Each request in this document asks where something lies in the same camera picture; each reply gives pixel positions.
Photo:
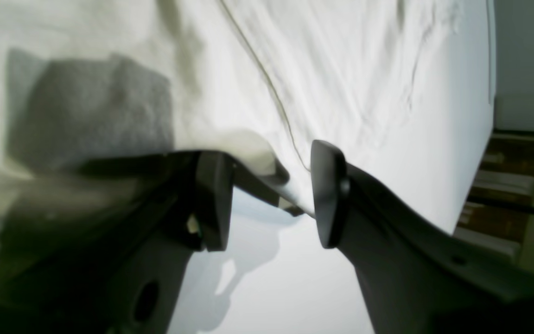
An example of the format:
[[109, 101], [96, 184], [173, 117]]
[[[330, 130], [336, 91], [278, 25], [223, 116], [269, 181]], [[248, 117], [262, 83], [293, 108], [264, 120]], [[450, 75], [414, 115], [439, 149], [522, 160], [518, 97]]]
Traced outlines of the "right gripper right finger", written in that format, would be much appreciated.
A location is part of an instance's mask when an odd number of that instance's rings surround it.
[[534, 334], [534, 274], [449, 236], [333, 144], [311, 145], [318, 237], [355, 268], [377, 334]]

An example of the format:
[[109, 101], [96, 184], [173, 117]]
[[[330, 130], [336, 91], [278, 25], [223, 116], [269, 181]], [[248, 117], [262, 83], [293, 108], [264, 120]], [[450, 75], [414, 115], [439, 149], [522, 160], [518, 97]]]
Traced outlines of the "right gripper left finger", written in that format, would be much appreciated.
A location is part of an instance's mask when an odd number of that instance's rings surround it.
[[165, 334], [195, 252], [227, 249], [235, 160], [180, 152], [85, 167], [143, 171], [135, 199], [53, 222], [24, 195], [0, 232], [0, 334]]

